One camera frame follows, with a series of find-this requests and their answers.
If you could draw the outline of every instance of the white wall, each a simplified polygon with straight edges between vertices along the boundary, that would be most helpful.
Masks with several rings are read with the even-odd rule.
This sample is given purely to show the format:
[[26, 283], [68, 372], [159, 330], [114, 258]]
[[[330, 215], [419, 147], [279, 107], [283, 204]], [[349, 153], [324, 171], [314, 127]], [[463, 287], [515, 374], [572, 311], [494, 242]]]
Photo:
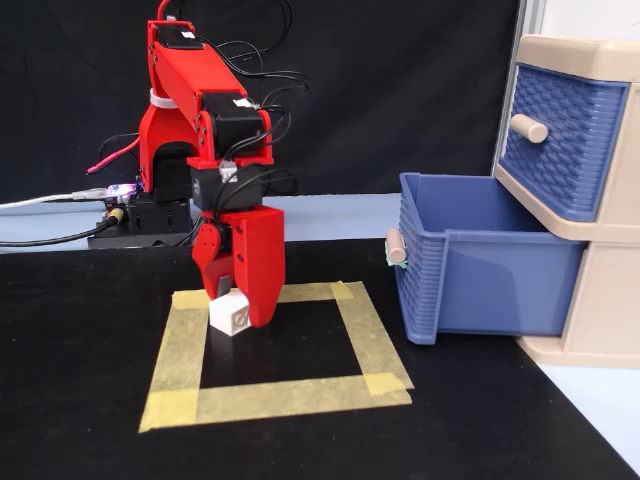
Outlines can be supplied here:
[[640, 0], [547, 0], [540, 33], [640, 40]]

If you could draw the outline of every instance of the connector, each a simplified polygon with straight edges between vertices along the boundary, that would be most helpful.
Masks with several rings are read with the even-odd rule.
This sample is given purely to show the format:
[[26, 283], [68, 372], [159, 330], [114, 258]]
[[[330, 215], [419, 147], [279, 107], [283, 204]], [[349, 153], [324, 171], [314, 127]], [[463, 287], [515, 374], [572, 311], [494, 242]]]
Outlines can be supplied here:
[[109, 212], [107, 218], [115, 218], [117, 220], [115, 224], [118, 225], [124, 218], [124, 210], [121, 208], [114, 208]]

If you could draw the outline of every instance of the light blue floor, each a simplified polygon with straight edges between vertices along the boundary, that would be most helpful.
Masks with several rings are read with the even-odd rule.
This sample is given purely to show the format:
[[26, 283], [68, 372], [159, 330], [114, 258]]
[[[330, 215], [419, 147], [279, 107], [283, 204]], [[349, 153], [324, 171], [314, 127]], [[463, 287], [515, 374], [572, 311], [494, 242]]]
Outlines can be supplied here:
[[[285, 210], [287, 241], [381, 238], [388, 228], [397, 226], [400, 210], [398, 194], [265, 200], [267, 205]], [[50, 238], [89, 230], [100, 220], [101, 212], [101, 203], [0, 210], [0, 240]], [[28, 251], [85, 248], [86, 240], [79, 240]], [[27, 251], [0, 249], [0, 253], [12, 250]], [[640, 370], [552, 366], [541, 369], [640, 474]]]

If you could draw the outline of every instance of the yellow tape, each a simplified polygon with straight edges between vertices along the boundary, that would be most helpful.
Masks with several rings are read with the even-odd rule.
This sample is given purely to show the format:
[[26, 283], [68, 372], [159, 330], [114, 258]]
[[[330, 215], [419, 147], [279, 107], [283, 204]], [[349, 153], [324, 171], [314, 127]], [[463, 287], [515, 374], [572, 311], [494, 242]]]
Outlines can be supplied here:
[[208, 319], [208, 310], [171, 308], [150, 391], [200, 388]]
[[407, 391], [371, 395], [360, 376], [261, 383], [200, 391], [196, 423], [221, 423], [258, 418], [409, 405]]
[[171, 296], [171, 306], [179, 310], [209, 308], [210, 300], [206, 290], [184, 290], [182, 292], [174, 292]]
[[152, 428], [193, 425], [196, 421], [198, 395], [197, 389], [150, 392], [139, 432]]
[[333, 290], [333, 298], [336, 300], [350, 300], [353, 298], [353, 293], [347, 285], [342, 282], [332, 283], [331, 290]]
[[[351, 293], [346, 288], [346, 285], [345, 289], [347, 291], [345, 298], [351, 298]], [[334, 298], [334, 291], [329, 283], [283, 285], [278, 297], [278, 303], [316, 302], [319, 300], [333, 300]], [[171, 306], [178, 310], [209, 308], [209, 301], [209, 296], [205, 290], [185, 290], [173, 294]]]
[[305, 285], [284, 285], [278, 303], [316, 302], [333, 300], [333, 290], [328, 283], [307, 283]]
[[389, 392], [406, 392], [404, 383], [393, 373], [365, 373], [364, 381], [371, 395], [384, 395]]
[[[343, 293], [339, 284], [331, 284], [331, 288], [334, 292], [338, 290], [338, 295]], [[348, 288], [353, 297], [337, 298], [336, 301], [362, 373], [366, 375], [391, 372], [405, 388], [413, 388], [409, 374], [391, 343], [364, 284], [350, 283]]]
[[413, 384], [362, 282], [285, 285], [278, 301], [331, 299], [363, 375], [198, 390], [209, 297], [204, 290], [174, 293], [140, 432], [410, 404]]

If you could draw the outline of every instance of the black table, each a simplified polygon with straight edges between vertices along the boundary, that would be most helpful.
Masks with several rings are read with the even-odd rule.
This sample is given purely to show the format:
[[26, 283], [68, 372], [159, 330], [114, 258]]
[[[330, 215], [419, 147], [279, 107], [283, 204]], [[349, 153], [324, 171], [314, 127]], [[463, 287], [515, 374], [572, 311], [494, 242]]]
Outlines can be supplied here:
[[[287, 283], [339, 280], [364, 282], [411, 405], [141, 434], [171, 294], [201, 288], [190, 250], [0, 256], [0, 478], [636, 478], [512, 338], [408, 342], [381, 241], [287, 244]], [[357, 374], [332, 309], [279, 306], [213, 376], [208, 345], [202, 385]]]

